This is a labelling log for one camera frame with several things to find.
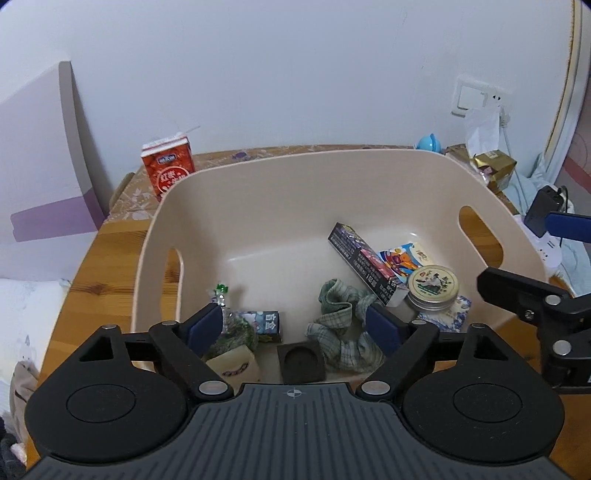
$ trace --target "tin lid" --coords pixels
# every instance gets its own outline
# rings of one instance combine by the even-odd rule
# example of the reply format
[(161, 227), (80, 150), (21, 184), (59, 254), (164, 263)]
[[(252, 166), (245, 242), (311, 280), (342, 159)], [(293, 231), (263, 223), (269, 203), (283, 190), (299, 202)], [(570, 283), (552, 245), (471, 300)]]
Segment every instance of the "tin lid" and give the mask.
[(444, 310), (456, 299), (460, 283), (441, 265), (425, 265), (408, 278), (408, 300), (421, 310)]

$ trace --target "white tissue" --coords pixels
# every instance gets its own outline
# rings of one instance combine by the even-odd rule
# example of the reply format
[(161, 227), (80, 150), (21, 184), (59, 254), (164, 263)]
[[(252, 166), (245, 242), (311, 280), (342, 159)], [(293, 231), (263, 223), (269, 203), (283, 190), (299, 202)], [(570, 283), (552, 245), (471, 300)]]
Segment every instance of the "white tissue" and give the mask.
[(24, 443), (14, 443), (10, 447), (10, 451), (14, 454), (18, 461), (23, 465), (27, 465), (27, 450)]
[(499, 149), (501, 107), (472, 108), (466, 112), (464, 129), (470, 158)]

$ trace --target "small box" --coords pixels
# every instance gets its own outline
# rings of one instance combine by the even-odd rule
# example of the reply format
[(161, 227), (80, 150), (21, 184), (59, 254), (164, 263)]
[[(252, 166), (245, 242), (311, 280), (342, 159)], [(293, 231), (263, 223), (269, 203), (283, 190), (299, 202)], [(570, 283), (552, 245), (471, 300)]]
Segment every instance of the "small box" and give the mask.
[(466, 146), (459, 144), (448, 147), (444, 153), (449, 153), (454, 158), (470, 164), (475, 171), (487, 179), (488, 188), (492, 193), (499, 193), (509, 185), (511, 173), (517, 165), (515, 160), (501, 150), (481, 153), (470, 158)]
[(337, 223), (329, 242), (384, 305), (395, 307), (404, 300), (406, 285), (350, 226)]
[(208, 360), (207, 366), (228, 382), (235, 394), (238, 393), (243, 383), (261, 381), (261, 369), (255, 356), (246, 345), (241, 345)]
[(281, 343), (279, 312), (234, 312), (234, 315), (244, 318), (255, 328), (259, 342)]
[(183, 134), (143, 145), (142, 161), (158, 201), (176, 182), (195, 172), (189, 139)]

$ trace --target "light switch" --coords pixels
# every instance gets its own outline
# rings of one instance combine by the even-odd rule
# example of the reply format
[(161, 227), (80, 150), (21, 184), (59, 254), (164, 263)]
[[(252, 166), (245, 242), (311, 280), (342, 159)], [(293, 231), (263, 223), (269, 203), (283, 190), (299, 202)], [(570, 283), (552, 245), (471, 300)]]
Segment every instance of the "light switch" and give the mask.
[(486, 102), (487, 94), (481, 90), (462, 85), (460, 96), (457, 99), (457, 107), (462, 110), (470, 108), (482, 108)]

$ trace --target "metal screw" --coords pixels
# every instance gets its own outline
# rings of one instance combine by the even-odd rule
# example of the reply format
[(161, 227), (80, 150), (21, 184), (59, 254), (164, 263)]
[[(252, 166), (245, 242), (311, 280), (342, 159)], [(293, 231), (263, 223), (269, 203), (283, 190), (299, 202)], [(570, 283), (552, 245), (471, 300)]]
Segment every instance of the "metal screw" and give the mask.
[(544, 300), (548, 305), (558, 305), (561, 298), (558, 295), (548, 295)]
[(228, 385), (219, 380), (208, 380), (199, 385), (199, 391), (203, 395), (221, 395), (228, 390)]
[(390, 385), (381, 380), (370, 380), (361, 385), (361, 390), (367, 395), (384, 395), (390, 391)]
[(554, 353), (560, 356), (568, 355), (572, 349), (572, 345), (566, 340), (557, 340), (554, 342), (554, 345), (552, 345)]

